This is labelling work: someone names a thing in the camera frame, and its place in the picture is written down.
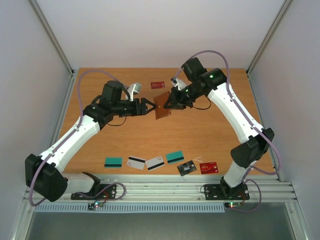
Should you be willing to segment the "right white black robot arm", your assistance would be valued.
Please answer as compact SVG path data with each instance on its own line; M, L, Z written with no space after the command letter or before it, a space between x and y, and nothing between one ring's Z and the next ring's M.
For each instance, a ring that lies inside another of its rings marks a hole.
M221 194L232 198L238 193L249 169L268 151L275 134L247 111L221 69L207 70L197 57L188 59L181 69L191 83L187 85L173 77L173 87L163 107L170 110L192 108L196 99L206 96L223 113L240 143L230 151L232 163L219 185Z

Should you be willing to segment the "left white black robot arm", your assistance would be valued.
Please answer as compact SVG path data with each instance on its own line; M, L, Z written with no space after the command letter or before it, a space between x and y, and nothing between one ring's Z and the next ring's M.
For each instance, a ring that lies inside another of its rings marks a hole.
M36 192L54 202L64 194L78 193L96 199L102 192L101 181L91 173L64 174L71 158L114 116L144 116L156 109L146 98L132 98L124 85L110 80L88 106L81 110L76 123L50 148L25 160L25 182L29 192Z

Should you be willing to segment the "brown leather card holder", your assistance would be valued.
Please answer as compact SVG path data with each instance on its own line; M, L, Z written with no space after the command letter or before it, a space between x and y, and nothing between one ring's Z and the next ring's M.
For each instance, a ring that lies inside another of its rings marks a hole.
M159 120L171 115L171 109L165 109L164 104L169 97L170 92L165 91L162 94L153 98L154 103L156 104L155 109L155 119Z

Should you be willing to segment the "black VIP card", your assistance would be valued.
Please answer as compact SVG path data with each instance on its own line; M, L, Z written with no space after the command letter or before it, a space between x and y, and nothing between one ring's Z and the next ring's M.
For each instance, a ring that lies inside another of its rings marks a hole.
M179 174L183 177L189 173L192 173L197 170L194 162L192 160L185 162L179 166L177 166L177 170Z

